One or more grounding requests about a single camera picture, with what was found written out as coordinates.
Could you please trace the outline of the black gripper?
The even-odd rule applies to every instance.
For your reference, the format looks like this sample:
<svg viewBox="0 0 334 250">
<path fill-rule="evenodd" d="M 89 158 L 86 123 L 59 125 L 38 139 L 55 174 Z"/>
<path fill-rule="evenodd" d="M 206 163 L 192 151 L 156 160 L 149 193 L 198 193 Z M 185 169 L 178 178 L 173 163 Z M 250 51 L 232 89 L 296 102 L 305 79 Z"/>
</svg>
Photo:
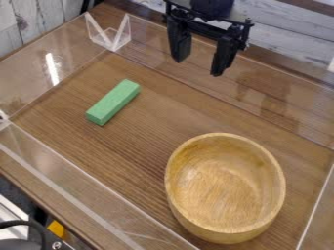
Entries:
<svg viewBox="0 0 334 250">
<path fill-rule="evenodd" d="M 177 63 L 192 54 L 190 31 L 210 39 L 221 34 L 230 35 L 241 42 L 241 50 L 248 47 L 254 23 L 234 9 L 236 0 L 165 0 L 165 2 L 170 51 Z M 210 69 L 214 77 L 221 76 L 233 64 L 240 45 L 236 39 L 232 37 L 218 39 Z"/>
</svg>

